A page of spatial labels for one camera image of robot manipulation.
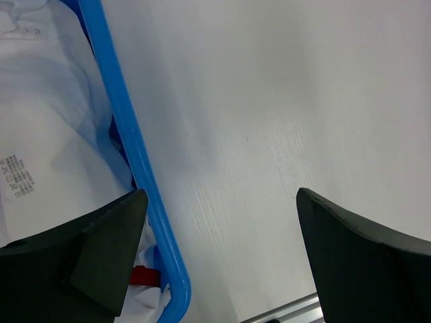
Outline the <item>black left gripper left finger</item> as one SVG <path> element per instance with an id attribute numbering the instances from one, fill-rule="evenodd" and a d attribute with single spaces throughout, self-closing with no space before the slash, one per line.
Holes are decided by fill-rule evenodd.
<path id="1" fill-rule="evenodd" d="M 2 322 L 114 322 L 145 223 L 144 190 L 1 248 Z"/>

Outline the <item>white bra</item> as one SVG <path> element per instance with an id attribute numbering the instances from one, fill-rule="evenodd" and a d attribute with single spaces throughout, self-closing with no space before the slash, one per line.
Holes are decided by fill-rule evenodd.
<path id="1" fill-rule="evenodd" d="M 1 2 L 1 248 L 138 190 L 109 135 L 112 111 L 92 48 L 60 1 Z M 145 223 L 134 266 L 152 268 Z M 128 285 L 114 322 L 156 322 L 167 287 Z"/>

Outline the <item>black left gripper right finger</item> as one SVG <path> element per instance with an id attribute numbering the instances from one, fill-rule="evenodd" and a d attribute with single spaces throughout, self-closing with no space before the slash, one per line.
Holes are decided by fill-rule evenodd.
<path id="1" fill-rule="evenodd" d="M 348 211 L 308 188 L 300 229 L 326 322 L 429 322 L 430 242 Z"/>

